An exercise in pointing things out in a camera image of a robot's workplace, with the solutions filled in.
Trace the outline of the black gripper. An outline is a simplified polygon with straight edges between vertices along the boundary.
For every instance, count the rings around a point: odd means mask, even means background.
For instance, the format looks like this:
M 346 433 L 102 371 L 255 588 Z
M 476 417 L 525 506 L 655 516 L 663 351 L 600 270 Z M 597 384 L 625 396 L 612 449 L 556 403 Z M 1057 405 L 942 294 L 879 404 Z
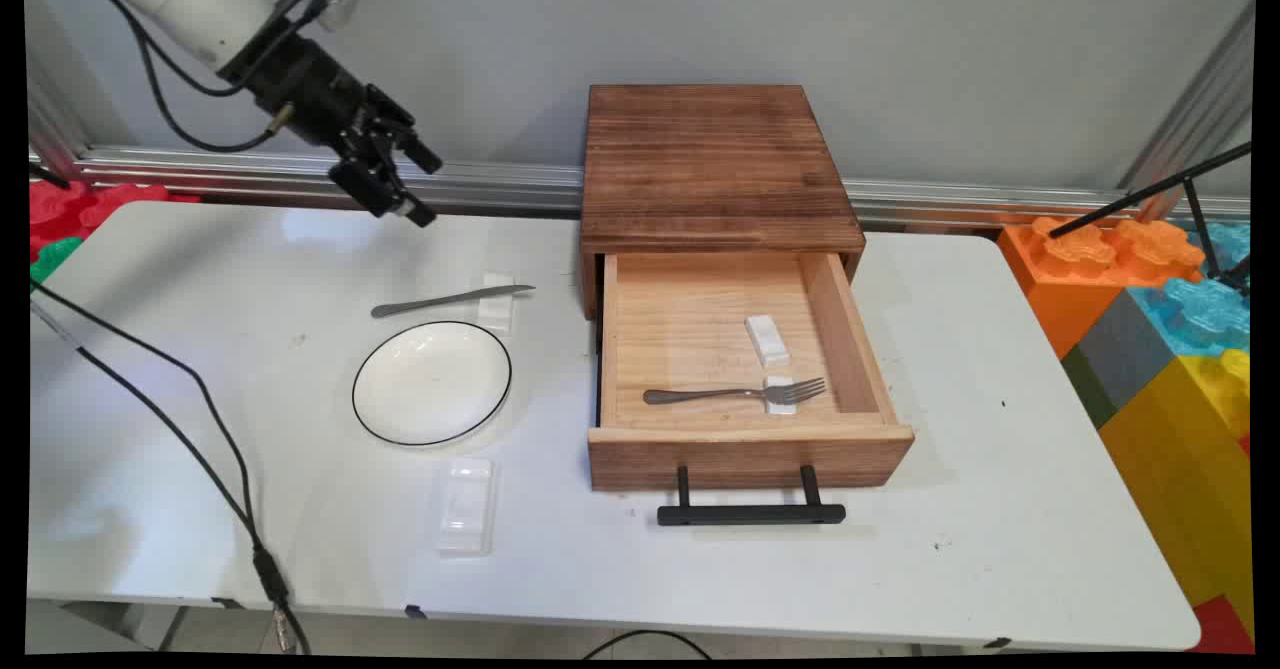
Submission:
M 415 118 L 376 84 L 365 84 L 319 43 L 300 35 L 262 35 L 239 50 L 218 75 L 244 81 L 257 107 L 279 113 L 291 104 L 285 127 L 307 145 L 337 153 L 357 148 L 367 130 L 390 130 L 393 148 L 416 168 L 435 174 L 443 159 L 417 136 Z M 406 189 L 396 168 L 381 159 L 351 153 L 329 169 L 329 180 L 375 217 L 393 214 L 416 226 L 429 226 L 436 214 Z

